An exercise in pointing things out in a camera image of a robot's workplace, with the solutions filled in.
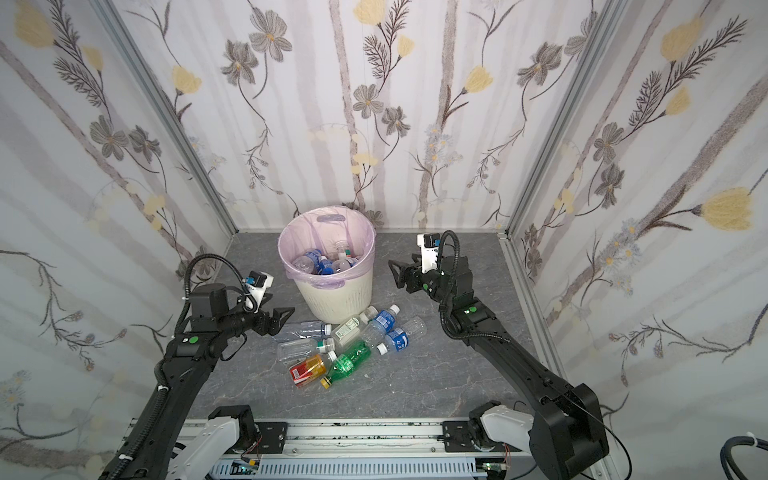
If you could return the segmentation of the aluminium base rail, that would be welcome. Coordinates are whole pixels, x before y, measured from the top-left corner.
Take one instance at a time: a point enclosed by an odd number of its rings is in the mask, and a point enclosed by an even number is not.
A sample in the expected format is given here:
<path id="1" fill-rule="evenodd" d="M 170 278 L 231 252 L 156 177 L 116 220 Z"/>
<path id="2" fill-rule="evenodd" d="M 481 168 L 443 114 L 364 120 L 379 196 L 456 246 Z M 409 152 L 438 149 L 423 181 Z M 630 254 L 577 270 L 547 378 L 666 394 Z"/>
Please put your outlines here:
<path id="1" fill-rule="evenodd" d="M 193 440 L 215 411 L 205 420 L 186 420 L 178 445 L 183 447 Z M 261 440 L 248 449 L 228 450 L 218 462 L 233 459 L 255 466 L 264 458 L 472 458 L 477 469 L 488 474 L 486 479 L 548 479 L 536 467 L 532 456 L 517 448 L 504 444 L 484 450 L 473 447 L 466 430 L 469 417 L 291 421 L 253 419 L 262 436 Z M 572 479 L 600 476 L 601 461 Z"/>

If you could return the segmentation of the pepsi bottle blue cap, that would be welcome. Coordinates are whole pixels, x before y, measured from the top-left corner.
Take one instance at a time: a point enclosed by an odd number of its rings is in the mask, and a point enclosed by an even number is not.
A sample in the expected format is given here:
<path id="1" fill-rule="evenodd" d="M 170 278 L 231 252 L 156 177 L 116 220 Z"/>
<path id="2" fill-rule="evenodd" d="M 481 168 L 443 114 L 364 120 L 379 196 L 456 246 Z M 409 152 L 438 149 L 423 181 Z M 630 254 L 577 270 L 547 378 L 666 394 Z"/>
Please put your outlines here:
<path id="1" fill-rule="evenodd" d="M 356 258 L 342 255 L 332 262 L 332 269 L 334 273 L 340 273 L 353 268 L 357 263 Z"/>

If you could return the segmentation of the white green label bottle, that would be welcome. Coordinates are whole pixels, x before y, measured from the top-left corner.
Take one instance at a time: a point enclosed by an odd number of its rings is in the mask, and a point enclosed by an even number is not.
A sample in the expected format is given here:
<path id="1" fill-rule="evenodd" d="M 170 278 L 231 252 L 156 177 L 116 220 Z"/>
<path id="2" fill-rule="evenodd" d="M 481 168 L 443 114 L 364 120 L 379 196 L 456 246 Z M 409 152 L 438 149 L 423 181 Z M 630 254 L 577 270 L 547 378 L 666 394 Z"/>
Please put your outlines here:
<path id="1" fill-rule="evenodd" d="M 379 311 L 374 306 L 369 306 L 356 316 L 349 318 L 344 323 L 335 327 L 331 332 L 331 338 L 334 341 L 335 351 L 344 351 L 353 341 L 355 341 L 362 331 L 366 328 Z"/>

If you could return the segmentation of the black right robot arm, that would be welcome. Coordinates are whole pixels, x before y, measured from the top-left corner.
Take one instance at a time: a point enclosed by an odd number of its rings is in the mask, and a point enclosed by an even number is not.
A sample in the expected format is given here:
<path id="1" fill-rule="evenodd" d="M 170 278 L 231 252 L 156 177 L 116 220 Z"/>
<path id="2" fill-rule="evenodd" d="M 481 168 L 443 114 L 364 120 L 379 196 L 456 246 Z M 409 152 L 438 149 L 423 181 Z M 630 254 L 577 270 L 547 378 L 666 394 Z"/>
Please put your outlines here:
<path id="1" fill-rule="evenodd" d="M 451 339 L 482 355 L 521 394 L 527 412 L 489 401 L 467 422 L 478 450 L 498 444 L 532 456 L 548 479 L 572 479 L 609 453 L 600 402 L 585 384 L 571 385 L 530 354 L 474 292 L 469 261 L 455 232 L 421 234 L 411 262 L 388 263 L 398 288 L 425 292 L 438 305 L 439 322 Z"/>

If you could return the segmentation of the pepsi bottle white cap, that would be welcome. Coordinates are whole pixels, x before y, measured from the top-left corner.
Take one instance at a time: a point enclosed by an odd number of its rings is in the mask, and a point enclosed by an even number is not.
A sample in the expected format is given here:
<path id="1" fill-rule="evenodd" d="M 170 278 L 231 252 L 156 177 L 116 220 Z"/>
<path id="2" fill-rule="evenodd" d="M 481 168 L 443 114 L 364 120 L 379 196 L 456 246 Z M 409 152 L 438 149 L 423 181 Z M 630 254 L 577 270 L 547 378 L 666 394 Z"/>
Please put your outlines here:
<path id="1" fill-rule="evenodd" d="M 332 275 L 335 273 L 333 262 L 325 256 L 320 256 L 317 261 L 316 273 L 318 275 Z"/>

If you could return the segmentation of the cream plastic waste bin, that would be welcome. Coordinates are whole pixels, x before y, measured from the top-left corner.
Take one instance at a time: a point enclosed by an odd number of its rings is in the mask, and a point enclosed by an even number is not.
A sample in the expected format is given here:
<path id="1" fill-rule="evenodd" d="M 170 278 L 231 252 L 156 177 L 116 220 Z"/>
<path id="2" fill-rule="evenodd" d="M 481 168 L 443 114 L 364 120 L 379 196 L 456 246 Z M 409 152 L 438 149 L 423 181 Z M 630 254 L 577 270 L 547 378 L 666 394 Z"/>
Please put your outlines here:
<path id="1" fill-rule="evenodd" d="M 373 273 L 333 290 L 318 289 L 303 282 L 294 281 L 294 283 L 311 312 L 318 319 L 338 324 L 359 314 L 370 305 Z"/>

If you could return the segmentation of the green bottle lying centre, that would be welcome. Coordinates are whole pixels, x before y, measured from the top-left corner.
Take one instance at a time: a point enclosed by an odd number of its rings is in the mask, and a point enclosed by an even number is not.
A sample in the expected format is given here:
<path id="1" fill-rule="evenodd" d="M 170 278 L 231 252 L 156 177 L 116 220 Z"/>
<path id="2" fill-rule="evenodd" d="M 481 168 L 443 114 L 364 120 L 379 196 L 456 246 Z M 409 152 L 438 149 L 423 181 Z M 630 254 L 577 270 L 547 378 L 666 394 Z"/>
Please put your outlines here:
<path id="1" fill-rule="evenodd" d="M 370 358 L 370 355 L 370 347 L 363 340 L 356 341 L 333 362 L 329 373 L 320 380 L 321 385 L 325 389 L 330 389 L 338 381 L 356 372 Z"/>

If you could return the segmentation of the red yellow drink bottle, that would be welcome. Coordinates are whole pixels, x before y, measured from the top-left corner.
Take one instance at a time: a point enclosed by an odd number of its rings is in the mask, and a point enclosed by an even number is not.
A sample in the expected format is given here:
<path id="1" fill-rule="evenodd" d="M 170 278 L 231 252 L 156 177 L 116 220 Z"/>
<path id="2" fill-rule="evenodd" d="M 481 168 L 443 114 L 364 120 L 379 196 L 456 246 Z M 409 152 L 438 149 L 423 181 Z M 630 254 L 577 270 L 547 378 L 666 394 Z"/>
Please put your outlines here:
<path id="1" fill-rule="evenodd" d="M 293 384 L 303 388 L 324 377 L 328 372 L 329 359 L 324 355 L 314 355 L 289 368 Z"/>

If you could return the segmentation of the blue label water bottle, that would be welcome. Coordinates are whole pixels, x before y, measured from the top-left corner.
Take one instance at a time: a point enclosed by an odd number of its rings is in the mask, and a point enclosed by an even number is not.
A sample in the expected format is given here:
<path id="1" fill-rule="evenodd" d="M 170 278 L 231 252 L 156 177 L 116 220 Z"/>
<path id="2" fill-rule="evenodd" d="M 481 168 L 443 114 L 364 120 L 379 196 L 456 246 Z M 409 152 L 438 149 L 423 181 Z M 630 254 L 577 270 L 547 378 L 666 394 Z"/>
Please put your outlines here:
<path id="1" fill-rule="evenodd" d="M 292 266 L 299 272 L 315 275 L 318 272 L 320 259 L 323 256 L 318 249 L 311 249 L 293 260 Z"/>

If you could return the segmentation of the pink bin liner bag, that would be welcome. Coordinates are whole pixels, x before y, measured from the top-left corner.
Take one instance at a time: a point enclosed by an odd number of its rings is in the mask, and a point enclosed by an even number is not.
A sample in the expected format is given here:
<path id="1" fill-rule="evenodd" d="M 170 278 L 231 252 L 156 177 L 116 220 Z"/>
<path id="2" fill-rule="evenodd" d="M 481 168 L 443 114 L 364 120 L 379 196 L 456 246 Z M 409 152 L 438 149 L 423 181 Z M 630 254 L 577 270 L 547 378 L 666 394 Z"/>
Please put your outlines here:
<path id="1" fill-rule="evenodd" d="M 376 229 L 363 213 L 344 206 L 329 206 L 310 210 L 289 222 L 279 235 L 277 249 L 289 279 L 333 290 L 373 273 L 375 240 Z M 347 245 L 351 257 L 357 259 L 346 271 L 318 275 L 302 272 L 294 265 L 298 258 L 315 250 L 329 260 L 337 260 L 340 244 Z"/>

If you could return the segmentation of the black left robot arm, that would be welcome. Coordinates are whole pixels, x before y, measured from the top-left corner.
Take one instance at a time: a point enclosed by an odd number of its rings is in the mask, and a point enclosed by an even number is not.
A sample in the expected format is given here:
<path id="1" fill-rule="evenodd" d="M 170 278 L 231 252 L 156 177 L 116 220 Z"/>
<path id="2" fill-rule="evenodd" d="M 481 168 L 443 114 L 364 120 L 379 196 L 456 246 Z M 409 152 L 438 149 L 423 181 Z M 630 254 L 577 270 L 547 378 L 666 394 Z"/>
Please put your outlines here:
<path id="1" fill-rule="evenodd" d="M 271 275 L 232 272 L 238 283 L 191 285 L 203 255 L 193 258 L 183 277 L 183 307 L 166 351 L 154 368 L 156 387 L 130 434 L 101 473 L 103 479 L 203 479 L 232 448 L 248 449 L 261 440 L 247 406 L 222 407 L 185 446 L 178 445 L 193 403 L 233 338 L 249 332 L 274 336 L 294 313 L 292 307 L 263 310 L 270 300 Z"/>

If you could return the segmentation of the small blue label bottle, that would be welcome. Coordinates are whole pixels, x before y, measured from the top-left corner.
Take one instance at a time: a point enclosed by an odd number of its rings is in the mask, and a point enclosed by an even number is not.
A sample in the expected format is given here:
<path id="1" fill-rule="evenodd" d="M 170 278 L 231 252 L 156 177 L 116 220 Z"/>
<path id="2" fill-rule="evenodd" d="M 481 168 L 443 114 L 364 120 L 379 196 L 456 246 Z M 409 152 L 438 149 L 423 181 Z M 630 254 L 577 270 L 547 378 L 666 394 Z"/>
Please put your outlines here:
<path id="1" fill-rule="evenodd" d="M 423 337 L 427 332 L 423 319 L 415 316 L 387 333 L 381 343 L 376 346 L 379 355 L 405 350 L 414 340 Z"/>

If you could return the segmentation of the blue label bottle white cap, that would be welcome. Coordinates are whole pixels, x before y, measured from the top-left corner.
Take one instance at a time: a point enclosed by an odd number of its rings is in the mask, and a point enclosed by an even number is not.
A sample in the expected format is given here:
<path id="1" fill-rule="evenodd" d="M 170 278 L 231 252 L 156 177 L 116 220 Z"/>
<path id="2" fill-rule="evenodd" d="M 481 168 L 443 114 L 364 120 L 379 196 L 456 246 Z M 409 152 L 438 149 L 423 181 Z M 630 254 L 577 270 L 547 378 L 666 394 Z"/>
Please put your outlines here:
<path id="1" fill-rule="evenodd" d="M 361 333 L 361 339 L 368 347 L 375 347 L 384 336 L 395 326 L 396 316 L 400 313 L 400 307 L 396 304 L 380 311 L 372 320 L 368 322 Z"/>

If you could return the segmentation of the clear bottle green cap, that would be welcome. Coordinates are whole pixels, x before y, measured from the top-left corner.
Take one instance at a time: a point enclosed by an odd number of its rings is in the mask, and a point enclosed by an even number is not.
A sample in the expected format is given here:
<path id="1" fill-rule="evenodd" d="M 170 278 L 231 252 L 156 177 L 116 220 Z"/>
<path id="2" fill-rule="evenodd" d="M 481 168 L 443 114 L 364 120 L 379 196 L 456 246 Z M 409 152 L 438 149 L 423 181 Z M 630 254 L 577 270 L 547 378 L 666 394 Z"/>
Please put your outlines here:
<path id="1" fill-rule="evenodd" d="M 302 338 L 280 343 L 277 346 L 277 360 L 286 365 L 293 365 L 306 358 L 334 350 L 335 342 L 332 338 L 322 340 Z"/>

